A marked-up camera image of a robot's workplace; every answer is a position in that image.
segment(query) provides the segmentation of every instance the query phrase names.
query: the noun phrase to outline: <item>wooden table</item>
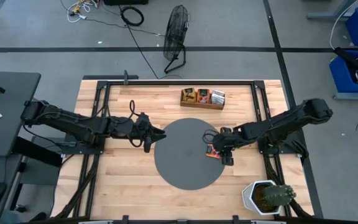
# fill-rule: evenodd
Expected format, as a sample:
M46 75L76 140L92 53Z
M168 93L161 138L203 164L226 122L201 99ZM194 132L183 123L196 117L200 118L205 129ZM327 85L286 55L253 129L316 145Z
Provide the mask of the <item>wooden table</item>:
M82 81L76 113L87 116L91 114L97 82ZM265 86L272 116L287 110L280 80L265 80ZM180 90L189 87L224 91L224 109L219 111L181 107ZM138 113L149 115L151 123L161 129L182 118L202 119L216 129L256 121L251 90L244 85L112 86L109 96L111 114L129 116L131 100L135 101ZM230 220L233 215L238 215L242 220L272 219L251 212L242 204L241 191L253 181L267 179L257 145L236 149L233 157L235 165L226 166L215 183L200 190L187 191L171 186L158 174L153 148L146 154L142 148L133 148L129 141L107 139L105 152L99 162L91 219L120 220L123 215L129 215L131 220ZM83 156L74 156L62 168L52 216L67 204L75 192L82 158ZM296 200L303 209L313 214L300 159L295 154L282 154L280 158L286 184L294 188Z

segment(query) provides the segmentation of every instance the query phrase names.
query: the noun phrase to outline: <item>white hexagonal planter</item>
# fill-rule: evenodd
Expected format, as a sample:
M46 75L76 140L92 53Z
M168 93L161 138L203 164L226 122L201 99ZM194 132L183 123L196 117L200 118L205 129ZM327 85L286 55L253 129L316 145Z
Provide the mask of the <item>white hexagonal planter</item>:
M244 203L245 208L248 208L251 211L259 213L259 215L276 215L280 214L281 206L279 206L274 212L261 212L259 208L256 206L255 202L252 200L252 193L254 192L255 184L271 184L276 185L276 183L272 180L259 180L255 181L254 183L248 185L243 191L242 191L242 203Z

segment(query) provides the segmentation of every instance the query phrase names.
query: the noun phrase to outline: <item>fan stand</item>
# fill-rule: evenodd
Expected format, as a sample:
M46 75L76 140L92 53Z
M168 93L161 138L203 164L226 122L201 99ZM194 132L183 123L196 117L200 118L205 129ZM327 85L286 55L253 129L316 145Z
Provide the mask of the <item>fan stand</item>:
M171 69L168 69L169 66L171 66L171 64L175 61L175 60L178 60L179 58L178 57L175 57L174 59L171 60L171 62L167 65L167 67L164 69L164 72L165 74L168 74L168 72L171 72L175 69L178 69L182 66L184 66L186 64L186 47L183 45L183 44L180 44L181 47L183 48L183 63L181 65L178 65L176 66L175 68L171 68Z

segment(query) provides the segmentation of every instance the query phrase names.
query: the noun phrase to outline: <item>white cable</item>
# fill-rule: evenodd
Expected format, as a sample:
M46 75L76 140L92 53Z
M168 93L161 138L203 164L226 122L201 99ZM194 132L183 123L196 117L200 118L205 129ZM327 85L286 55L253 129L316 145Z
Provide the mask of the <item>white cable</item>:
M345 9L341 15L339 15L339 17L336 19L335 23L334 23L334 26L333 26L333 29L331 30L331 36L329 38L329 45L331 46L331 48L333 50L335 50L335 48L333 47L333 44L332 44L332 41L333 41L333 34L334 34L334 29L335 29L335 26L336 24L338 23L339 19L357 2L358 0L356 0L354 3L352 3L347 9Z
M71 21L71 20L70 20L70 13L73 12L73 11L71 11L70 9L71 9L73 6L77 6L77 5L79 6L78 3L80 3L80 2L76 2L76 3L72 4L72 5L67 9L67 21L68 21L68 22L74 23L74 22L80 21L81 19L86 18L86 16L82 16L82 15L79 14L79 13L75 13L76 15L79 16L78 19L76 19L76 20L74 20L74 21ZM80 8L81 8L81 9L84 9L85 12L90 12L90 11L91 11L91 8L90 8L89 6L94 6L94 4L89 3L89 2L82 2Z

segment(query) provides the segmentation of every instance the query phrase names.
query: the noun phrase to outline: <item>wooden tray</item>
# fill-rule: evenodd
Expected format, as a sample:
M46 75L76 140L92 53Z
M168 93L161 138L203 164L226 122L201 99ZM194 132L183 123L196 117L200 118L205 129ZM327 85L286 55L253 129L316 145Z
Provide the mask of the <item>wooden tray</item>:
M183 92L180 92L180 106L187 106L187 107L193 107L193 108L204 108L204 109L213 109L213 110L223 110L223 105L214 105L211 103L193 103L193 102L187 102L183 101Z

